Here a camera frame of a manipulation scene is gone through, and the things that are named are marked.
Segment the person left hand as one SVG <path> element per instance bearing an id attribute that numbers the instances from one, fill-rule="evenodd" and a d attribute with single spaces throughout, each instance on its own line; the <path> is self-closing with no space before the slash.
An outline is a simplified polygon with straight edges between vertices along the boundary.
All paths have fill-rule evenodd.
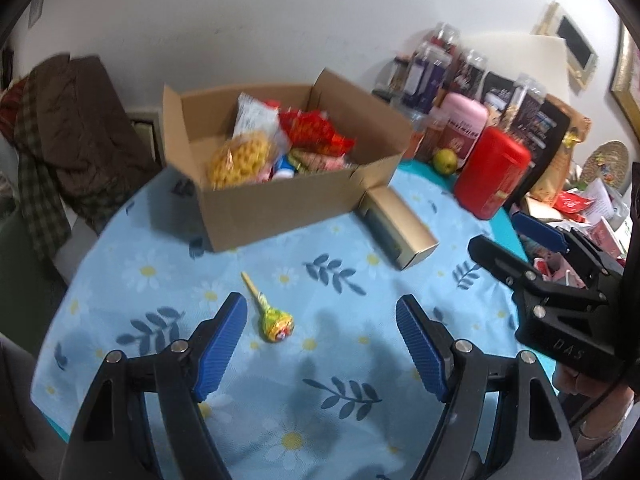
<path id="1" fill-rule="evenodd" d="M 620 428 L 634 405 L 634 392 L 623 382 L 599 382 L 562 364 L 556 364 L 553 385 L 587 404 L 570 418 L 570 426 L 587 441 L 608 438 Z"/>

